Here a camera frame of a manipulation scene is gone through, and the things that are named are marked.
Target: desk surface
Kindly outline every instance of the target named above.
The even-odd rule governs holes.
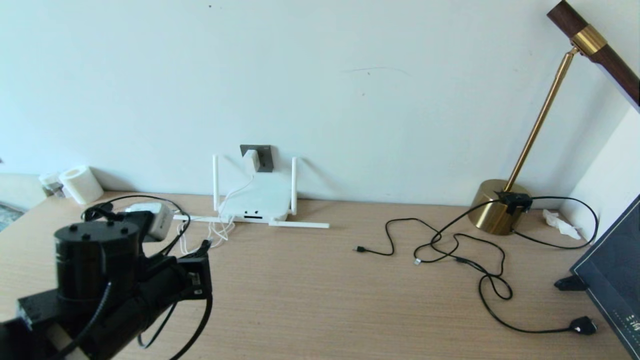
[[[210,197],[163,196],[192,215],[213,215]],[[116,210],[130,202],[117,203]],[[588,315],[599,326],[590,337],[521,334],[486,312],[477,293],[479,272],[451,260],[413,264],[413,249],[432,236],[418,224],[391,227],[395,256],[351,250],[363,245],[387,251],[384,223],[391,218],[419,217],[442,227],[465,208],[301,200],[299,209],[298,220],[329,222],[332,228],[240,223],[228,243],[210,251],[214,308],[184,359],[628,359],[585,293],[553,287],[583,250],[490,236],[467,219],[451,229],[495,241],[506,251],[504,277],[514,298],[504,302],[485,292],[506,321],[549,329]],[[52,234],[78,222],[81,210],[70,199],[50,197],[0,233],[1,319],[15,316],[17,298],[56,286]],[[206,228],[192,223],[189,242],[199,243]],[[520,230],[575,243],[547,227],[537,211],[524,218]],[[145,250],[151,254],[163,244],[146,244]],[[464,241],[459,252],[490,271],[499,265],[499,254],[488,245]],[[420,256],[428,258],[429,250]],[[168,359],[187,342],[203,310],[204,301],[180,303],[151,348],[139,349],[133,341],[116,359]]]

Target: wall outlet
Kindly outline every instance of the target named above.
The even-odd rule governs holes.
[[[273,172],[273,156],[271,155],[271,145],[240,145],[242,156],[248,150],[258,152],[260,167],[257,172]]]

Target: desk lamp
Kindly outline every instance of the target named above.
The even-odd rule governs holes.
[[[551,84],[547,98],[542,105],[540,114],[531,129],[527,142],[520,153],[511,176],[507,181],[500,179],[486,180],[476,193],[476,197],[471,207],[478,206],[484,202],[499,200],[506,193],[529,192],[522,186],[515,183],[520,169],[527,155],[533,146],[533,142],[540,131],[542,123],[547,117],[551,104],[556,97],[564,76],[571,65],[573,56],[577,53],[587,57],[592,62],[599,64],[605,74],[610,75],[616,84],[621,88],[621,92],[627,100],[638,110],[640,104],[640,80],[627,64],[611,48],[605,38],[596,29],[587,23],[566,1],[561,1],[547,14],[547,17],[556,24],[560,30],[571,40],[572,48],[562,59],[556,72],[556,76]],[[480,230],[490,234],[507,235],[511,233],[520,219],[520,215],[527,211],[527,206],[508,206],[504,201],[496,201],[469,213],[471,222]]]

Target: white router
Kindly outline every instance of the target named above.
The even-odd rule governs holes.
[[[220,204],[218,176],[218,156],[213,156],[213,208],[218,217],[191,217],[191,221],[253,222],[283,227],[313,227],[328,229],[329,224],[318,222],[286,221],[289,214],[298,210],[298,158],[291,160],[291,188],[278,176],[270,173],[256,173],[244,188],[234,192]],[[176,220],[186,220],[184,215],[175,215]]]

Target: black plug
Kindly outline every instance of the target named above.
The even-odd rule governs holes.
[[[598,327],[593,323],[593,320],[586,316],[572,321],[569,328],[580,335],[593,335],[598,330]]]

